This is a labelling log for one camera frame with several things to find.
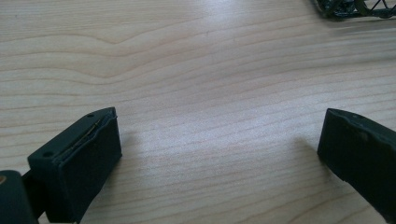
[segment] wood grain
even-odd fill
[[[310,0],[1,1],[0,169],[114,105],[82,223],[384,223],[316,148],[328,107],[396,129],[395,36]]]

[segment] wooden table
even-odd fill
[[[395,20],[310,0],[4,0],[0,169],[114,105],[82,223],[384,223],[316,150],[328,107],[396,129],[395,57]]]

